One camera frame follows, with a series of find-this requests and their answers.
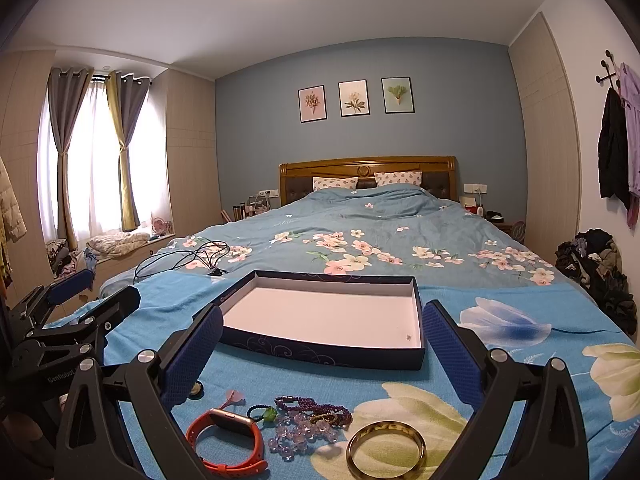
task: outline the bed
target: bed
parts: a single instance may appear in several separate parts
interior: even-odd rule
[[[372,186],[375,171],[422,171],[422,187]],[[312,192],[313,176],[358,176],[358,187]],[[412,275],[423,302],[440,300],[456,322],[473,329],[487,346],[505,348],[521,362],[544,364],[552,356],[567,362],[589,440],[590,478],[603,479],[640,426],[640,351],[550,263],[466,212],[455,200],[456,191],[456,161],[450,156],[283,164],[283,207],[174,239],[157,253],[161,259],[144,272],[154,275],[135,284],[142,297],[140,309],[109,334],[105,361],[124,362],[141,348],[159,348],[172,331],[187,327],[208,301],[254,269]],[[182,257],[176,251],[197,249],[207,239],[231,246],[219,264],[228,274],[210,276],[198,260],[166,270]],[[115,276],[103,285],[101,297],[133,281],[133,269]],[[420,478],[428,478],[472,410],[460,403],[430,348],[426,359],[429,367],[417,372],[346,369],[220,345],[202,374],[205,397],[176,406],[173,414],[185,430],[201,412],[221,404],[230,388],[242,391],[248,405],[269,404],[280,395],[313,397],[354,411],[352,427],[338,444],[317,445],[293,463],[271,455],[272,478],[350,480],[344,461],[349,437],[385,418],[403,420],[421,432],[430,452]],[[162,478],[134,414],[127,405],[123,410],[145,471]],[[520,412],[511,415],[483,478],[500,469]],[[271,433],[265,430],[265,440]],[[403,462],[408,459],[401,445],[389,441],[374,450],[379,476],[394,476],[409,465]],[[206,438],[198,453],[224,453],[231,463],[234,458],[240,462],[245,451]]]

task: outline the black jacket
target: black jacket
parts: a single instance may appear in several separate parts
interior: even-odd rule
[[[627,209],[629,195],[629,159],[626,142],[625,109],[620,96],[613,89],[607,93],[602,117],[602,131],[598,141],[598,178],[600,196],[617,196]]]

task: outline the sheer white curtain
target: sheer white curtain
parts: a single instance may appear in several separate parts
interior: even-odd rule
[[[129,145],[131,180],[141,229],[150,231],[152,217],[171,220],[166,173],[163,113],[145,99]],[[122,228],[118,182],[118,138],[104,83],[91,82],[82,102],[68,150],[69,207],[78,246],[96,235]],[[38,202],[45,240],[57,238],[58,152],[45,99],[38,138]]]

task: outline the beige jacket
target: beige jacket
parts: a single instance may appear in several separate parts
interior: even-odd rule
[[[11,186],[9,174],[6,172],[2,158],[0,158],[0,209],[2,210],[2,223],[7,239],[10,238],[13,242],[17,242],[27,234],[27,228],[22,220],[14,188]]]

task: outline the picture frame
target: picture frame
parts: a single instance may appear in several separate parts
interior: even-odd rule
[[[383,77],[382,95],[385,100],[385,114],[413,114],[414,93],[410,77]]]
[[[357,117],[370,114],[366,79],[343,81],[338,83],[338,90],[342,117]]]
[[[300,123],[324,121],[326,119],[324,85],[298,90],[298,105],[300,107]]]

